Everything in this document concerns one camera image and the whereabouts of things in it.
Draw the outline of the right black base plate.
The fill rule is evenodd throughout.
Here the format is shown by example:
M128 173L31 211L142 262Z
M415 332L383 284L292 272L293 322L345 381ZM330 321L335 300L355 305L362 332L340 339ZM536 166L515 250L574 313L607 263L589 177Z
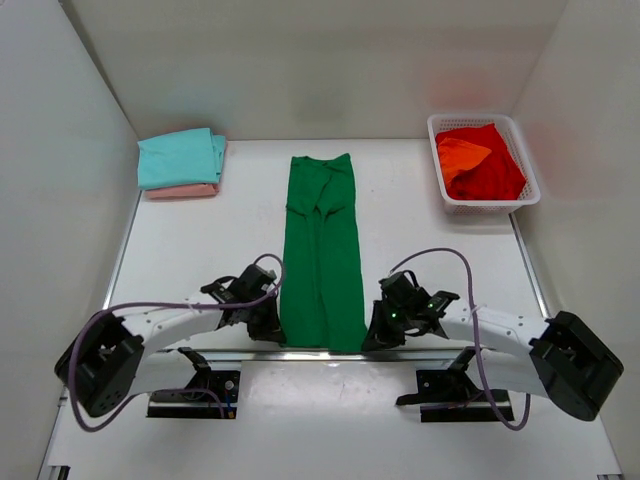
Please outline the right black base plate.
M486 423L499 419L482 389L462 370L416 371L417 391L396 399L397 407L419 407L422 423Z

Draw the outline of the aluminium table rail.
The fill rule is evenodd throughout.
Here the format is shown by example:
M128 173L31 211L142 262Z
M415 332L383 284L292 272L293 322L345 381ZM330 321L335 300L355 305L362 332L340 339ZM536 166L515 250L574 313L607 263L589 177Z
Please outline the aluminium table rail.
M207 363L272 362L445 362L455 359L466 347L384 350L369 353L330 353L320 350L233 351L199 349Z

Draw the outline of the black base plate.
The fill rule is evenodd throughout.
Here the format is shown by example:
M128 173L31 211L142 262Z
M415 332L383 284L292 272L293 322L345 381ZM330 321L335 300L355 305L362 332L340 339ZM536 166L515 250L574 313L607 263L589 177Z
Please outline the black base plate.
M235 420L238 412L241 371L200 372L185 390L154 392L147 417L156 419Z
M419 407L422 423L486 423L499 419L482 389L462 370L416 371L417 391L396 399L397 407Z

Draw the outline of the white plastic basket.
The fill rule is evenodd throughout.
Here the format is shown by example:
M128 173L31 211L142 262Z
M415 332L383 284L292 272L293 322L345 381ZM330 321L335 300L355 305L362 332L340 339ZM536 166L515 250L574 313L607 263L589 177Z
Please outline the white plastic basket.
M446 191L440 156L437 152L436 136L456 128L480 128L493 125L506 144L509 154L523 174L526 183L516 200L457 200ZM495 113L441 113L427 120L429 141L436 178L449 214L510 214L523 206L536 204L541 197L534 170L529 159L526 143L516 122L509 116Z

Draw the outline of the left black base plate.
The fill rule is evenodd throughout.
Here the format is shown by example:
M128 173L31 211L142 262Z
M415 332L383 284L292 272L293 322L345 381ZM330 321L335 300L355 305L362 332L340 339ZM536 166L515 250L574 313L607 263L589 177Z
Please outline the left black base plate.
M147 417L156 419L235 420L238 412L241 371L200 372L185 390L154 392Z

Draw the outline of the green t shirt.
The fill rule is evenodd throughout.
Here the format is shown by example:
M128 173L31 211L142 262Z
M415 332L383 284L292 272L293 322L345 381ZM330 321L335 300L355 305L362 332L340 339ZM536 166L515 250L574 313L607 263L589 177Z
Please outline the green t shirt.
M357 352L367 333L351 156L294 157L280 320L287 345Z

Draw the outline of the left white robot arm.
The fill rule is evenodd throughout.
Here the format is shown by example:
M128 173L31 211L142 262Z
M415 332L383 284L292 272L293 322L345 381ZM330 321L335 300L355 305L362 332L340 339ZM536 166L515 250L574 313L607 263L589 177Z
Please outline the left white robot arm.
M209 385L204 357L186 346L191 337L243 324L250 339L282 344L277 276L257 263L224 276L170 305L138 302L102 315L67 347L54 366L92 418L117 410L134 395L180 390L188 398Z

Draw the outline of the folded pink t shirt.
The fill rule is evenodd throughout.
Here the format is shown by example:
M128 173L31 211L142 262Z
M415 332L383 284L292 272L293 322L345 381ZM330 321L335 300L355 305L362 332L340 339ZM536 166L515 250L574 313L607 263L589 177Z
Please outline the folded pink t shirt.
M219 185L211 183L179 185L144 191L147 199L159 201L209 198L215 197L218 193Z

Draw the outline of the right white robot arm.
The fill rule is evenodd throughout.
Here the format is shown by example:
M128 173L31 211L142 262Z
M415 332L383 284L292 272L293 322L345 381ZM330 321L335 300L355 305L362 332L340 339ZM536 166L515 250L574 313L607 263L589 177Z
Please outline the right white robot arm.
M519 392L592 421L624 372L619 358L573 313L539 318L473 307L453 292L428 293L410 270L379 284L363 351L392 349L424 335L468 344L449 366L418 370L417 392L398 397L399 406L463 408L485 401L489 387L498 403L502 394Z

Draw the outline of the orange t shirt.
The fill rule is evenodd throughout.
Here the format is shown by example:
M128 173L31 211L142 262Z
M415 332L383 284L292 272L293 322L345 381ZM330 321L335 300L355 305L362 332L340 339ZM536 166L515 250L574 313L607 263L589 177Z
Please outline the orange t shirt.
M439 164L446 186L460 175L479 166L492 150L455 138L445 138L437 145Z

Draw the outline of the folded teal t shirt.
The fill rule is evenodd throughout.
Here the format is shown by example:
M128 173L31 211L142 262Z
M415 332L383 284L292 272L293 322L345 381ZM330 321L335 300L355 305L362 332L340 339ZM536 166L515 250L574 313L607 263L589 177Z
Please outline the folded teal t shirt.
M220 182L227 139L210 128L159 135L137 145L141 190Z

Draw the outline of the red t shirt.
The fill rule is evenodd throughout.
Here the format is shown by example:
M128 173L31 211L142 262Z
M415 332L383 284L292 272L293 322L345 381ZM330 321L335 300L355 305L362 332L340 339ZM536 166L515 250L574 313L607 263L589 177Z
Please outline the red t shirt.
M493 125L464 127L436 136L437 145L445 138L465 140L492 150L476 168L458 176L448 194L457 200L516 200L526 180L509 154L504 140Z

